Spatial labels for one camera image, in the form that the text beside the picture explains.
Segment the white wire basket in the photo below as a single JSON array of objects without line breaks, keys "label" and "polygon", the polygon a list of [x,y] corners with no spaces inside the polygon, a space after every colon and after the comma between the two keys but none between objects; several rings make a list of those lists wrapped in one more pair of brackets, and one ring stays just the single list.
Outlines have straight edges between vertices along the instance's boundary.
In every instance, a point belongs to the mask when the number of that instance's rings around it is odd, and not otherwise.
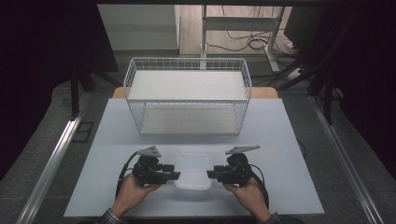
[{"label": "white wire basket", "polygon": [[124,95],[140,134],[238,135],[251,81],[244,59],[133,58]]}]

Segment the plastic bowl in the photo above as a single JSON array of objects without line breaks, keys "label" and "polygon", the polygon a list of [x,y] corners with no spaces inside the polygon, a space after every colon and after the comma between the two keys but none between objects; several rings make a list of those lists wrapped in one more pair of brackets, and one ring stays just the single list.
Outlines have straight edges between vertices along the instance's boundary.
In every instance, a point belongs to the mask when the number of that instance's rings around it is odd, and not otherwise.
[{"label": "plastic bowl", "polygon": [[175,171],[181,172],[175,181],[179,189],[206,190],[212,186],[207,170],[213,170],[213,160],[206,154],[182,153],[175,162]]}]

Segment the hand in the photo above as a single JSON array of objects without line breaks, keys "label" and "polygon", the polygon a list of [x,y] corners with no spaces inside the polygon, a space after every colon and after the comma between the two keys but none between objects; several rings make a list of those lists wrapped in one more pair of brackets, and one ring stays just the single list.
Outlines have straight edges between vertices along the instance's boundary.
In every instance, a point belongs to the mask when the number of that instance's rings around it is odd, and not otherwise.
[{"label": "hand", "polygon": [[140,187],[134,175],[126,175],[122,180],[119,196],[111,207],[111,212],[116,217],[122,217],[126,212],[142,203],[150,192],[158,189],[160,186],[148,185]]},{"label": "hand", "polygon": [[265,205],[262,190],[257,181],[251,177],[244,187],[237,187],[233,184],[223,184],[224,188],[235,195],[238,202],[246,208],[257,221],[266,222],[271,218],[271,214]]}]

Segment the white tabletop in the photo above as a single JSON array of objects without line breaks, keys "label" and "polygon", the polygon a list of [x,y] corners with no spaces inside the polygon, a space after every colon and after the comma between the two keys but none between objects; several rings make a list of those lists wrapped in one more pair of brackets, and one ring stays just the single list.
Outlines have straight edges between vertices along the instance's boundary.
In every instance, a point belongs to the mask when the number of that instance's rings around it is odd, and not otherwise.
[{"label": "white tabletop", "polygon": [[[249,163],[262,169],[270,211],[281,215],[324,213],[281,99],[253,99],[239,136],[140,136],[124,99],[110,99],[92,148],[64,213],[65,217],[99,217],[114,203],[123,164],[138,149],[155,145],[161,163],[175,163],[183,152],[203,153],[216,165],[233,146],[255,146]],[[131,167],[137,158],[131,161]],[[214,180],[207,190],[161,186],[127,217],[249,216],[235,197]]]}]

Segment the sleeve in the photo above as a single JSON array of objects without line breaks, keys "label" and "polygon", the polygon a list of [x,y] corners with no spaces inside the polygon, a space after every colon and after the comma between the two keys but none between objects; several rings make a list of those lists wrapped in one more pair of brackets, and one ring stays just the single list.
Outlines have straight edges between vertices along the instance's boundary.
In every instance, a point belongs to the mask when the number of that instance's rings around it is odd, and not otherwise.
[{"label": "sleeve", "polygon": [[122,224],[122,220],[116,217],[110,209],[107,209],[94,224]]},{"label": "sleeve", "polygon": [[277,213],[274,213],[272,217],[266,221],[265,223],[257,223],[257,224],[283,224],[283,222],[280,220],[279,216]]}]

